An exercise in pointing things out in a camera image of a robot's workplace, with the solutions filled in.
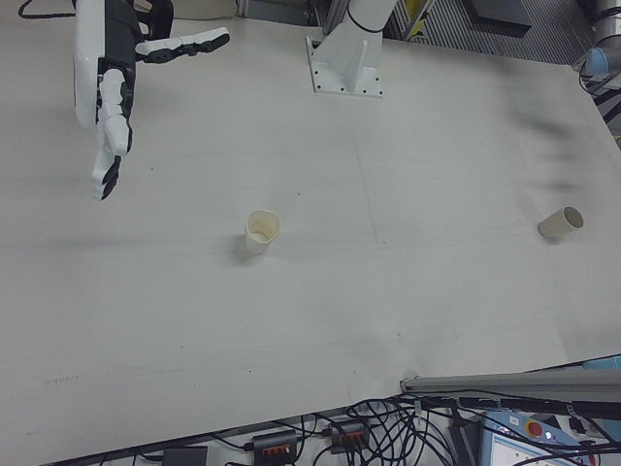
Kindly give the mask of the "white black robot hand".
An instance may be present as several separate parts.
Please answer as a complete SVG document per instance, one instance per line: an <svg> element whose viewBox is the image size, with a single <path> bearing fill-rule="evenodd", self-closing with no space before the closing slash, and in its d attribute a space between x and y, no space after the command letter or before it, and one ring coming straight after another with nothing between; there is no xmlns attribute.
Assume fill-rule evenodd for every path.
<svg viewBox="0 0 621 466"><path fill-rule="evenodd" d="M171 35L171 1L76 1L74 50L75 113L96 135L91 175L93 195L113 192L122 159L130 152L136 66L163 64L181 56L210 53L230 41L227 28Z"/></svg>

